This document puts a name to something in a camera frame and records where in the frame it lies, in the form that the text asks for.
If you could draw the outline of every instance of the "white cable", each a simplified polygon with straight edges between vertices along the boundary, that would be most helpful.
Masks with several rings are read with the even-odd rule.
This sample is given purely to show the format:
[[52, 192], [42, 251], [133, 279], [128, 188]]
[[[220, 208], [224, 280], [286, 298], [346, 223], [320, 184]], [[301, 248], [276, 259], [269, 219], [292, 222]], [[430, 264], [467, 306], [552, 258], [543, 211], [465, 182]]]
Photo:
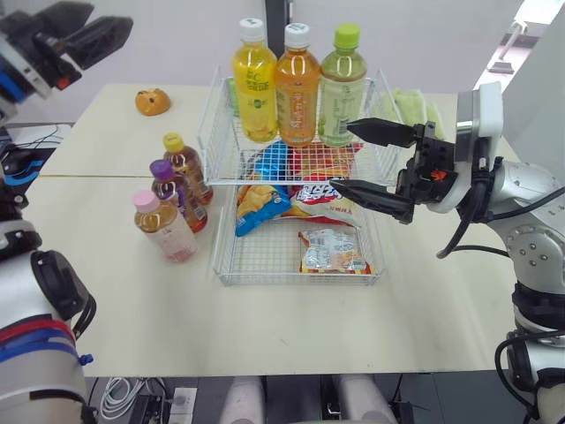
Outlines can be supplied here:
[[[120, 384], [125, 386], [125, 394], [122, 397], [114, 397], [113, 391]], [[146, 384], [146, 379], [136, 379], [133, 386], [127, 378], [112, 377], [108, 380], [102, 399], [100, 400], [100, 415], [105, 420], [115, 420], [129, 411], [135, 402], [135, 398], [143, 386]]]

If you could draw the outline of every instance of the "plastic bottle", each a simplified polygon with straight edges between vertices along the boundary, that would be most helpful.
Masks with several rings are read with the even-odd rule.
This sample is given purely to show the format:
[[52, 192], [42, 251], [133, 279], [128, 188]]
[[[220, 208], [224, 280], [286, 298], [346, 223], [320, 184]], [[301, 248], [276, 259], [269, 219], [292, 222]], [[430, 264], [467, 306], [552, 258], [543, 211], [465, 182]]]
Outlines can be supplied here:
[[201, 206], [186, 177], [173, 170], [169, 161], [160, 159], [149, 165], [155, 177], [151, 190], [162, 201], [170, 201], [180, 211], [193, 232], [202, 230], [208, 221], [208, 214]]
[[316, 108], [320, 65], [307, 48], [310, 27], [288, 24], [284, 28], [286, 50], [275, 70], [279, 133], [294, 148], [308, 146], [316, 133]]
[[165, 155], [163, 159], [173, 165], [175, 172], [184, 174], [188, 179], [188, 184], [194, 191], [196, 198], [202, 205], [207, 205], [212, 201], [214, 191], [204, 183], [202, 173], [202, 163], [198, 158], [198, 152], [186, 146], [182, 137], [175, 132], [170, 132], [162, 138], [165, 145]]
[[276, 56], [265, 45], [262, 20], [242, 19], [239, 27], [244, 45], [231, 63], [241, 125], [250, 140], [270, 141], [276, 136]]
[[359, 26], [341, 24], [335, 30], [335, 50], [321, 63], [318, 134], [331, 148], [347, 146], [352, 134], [347, 124], [359, 118], [367, 65], [356, 51]]
[[162, 249], [167, 259], [184, 262], [198, 250], [194, 234], [172, 203], [142, 190], [133, 196], [133, 204], [138, 210], [135, 224]]

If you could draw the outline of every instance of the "pink bottle cap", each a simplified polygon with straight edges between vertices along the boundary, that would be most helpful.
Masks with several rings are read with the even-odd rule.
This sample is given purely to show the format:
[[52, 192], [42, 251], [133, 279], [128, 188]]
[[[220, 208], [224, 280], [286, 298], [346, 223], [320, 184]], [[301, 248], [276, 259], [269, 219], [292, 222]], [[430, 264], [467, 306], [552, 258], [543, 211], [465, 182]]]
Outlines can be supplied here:
[[146, 214], [159, 208], [161, 202], [151, 190], [141, 190], [133, 196], [133, 205], [139, 212]]

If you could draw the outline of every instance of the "blue chip bag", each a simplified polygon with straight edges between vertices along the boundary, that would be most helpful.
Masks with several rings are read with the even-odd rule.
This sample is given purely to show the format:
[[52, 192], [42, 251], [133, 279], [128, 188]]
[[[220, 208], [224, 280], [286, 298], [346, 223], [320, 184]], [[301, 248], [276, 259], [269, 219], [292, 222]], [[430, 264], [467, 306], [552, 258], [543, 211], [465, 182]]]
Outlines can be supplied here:
[[[252, 179], [284, 180], [289, 148], [277, 141], [255, 162]], [[283, 185], [243, 185], [237, 191], [236, 236], [241, 237], [264, 221], [290, 209], [290, 197]]]

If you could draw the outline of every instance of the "green bottle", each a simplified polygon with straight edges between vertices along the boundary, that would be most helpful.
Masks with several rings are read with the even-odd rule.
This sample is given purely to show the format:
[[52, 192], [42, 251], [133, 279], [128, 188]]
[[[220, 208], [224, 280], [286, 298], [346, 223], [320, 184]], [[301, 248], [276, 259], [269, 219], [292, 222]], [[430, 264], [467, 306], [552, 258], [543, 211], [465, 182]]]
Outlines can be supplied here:
[[335, 50], [321, 63], [318, 134], [331, 148], [351, 143], [347, 124], [359, 119], [367, 74], [366, 62], [356, 51], [360, 33], [356, 24], [341, 24], [335, 30]]

